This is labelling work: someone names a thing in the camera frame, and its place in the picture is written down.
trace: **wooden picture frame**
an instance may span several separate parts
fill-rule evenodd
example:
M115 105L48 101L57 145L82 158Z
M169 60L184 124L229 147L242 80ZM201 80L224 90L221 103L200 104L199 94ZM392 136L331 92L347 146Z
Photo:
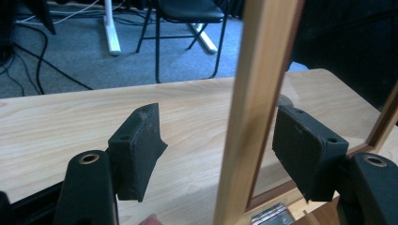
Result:
M214 224L251 224L277 202L302 199L293 181L252 198L303 0L246 1ZM398 120L398 84L371 135L354 152L378 151Z

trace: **light wood tabletop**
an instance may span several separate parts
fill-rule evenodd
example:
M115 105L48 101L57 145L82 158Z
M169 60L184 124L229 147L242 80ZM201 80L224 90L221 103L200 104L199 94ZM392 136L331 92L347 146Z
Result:
M161 136L169 147L152 173L144 202L118 203L120 222L138 224L157 214L166 225L211 224L233 82L225 78L0 99L0 190L14 203L63 180L71 158L105 150L132 111L159 102ZM282 94L351 146L364 143L379 116L323 69L286 73ZM381 154L397 163L396 128L392 134ZM268 146L256 191L287 179ZM299 215L303 209L295 210Z

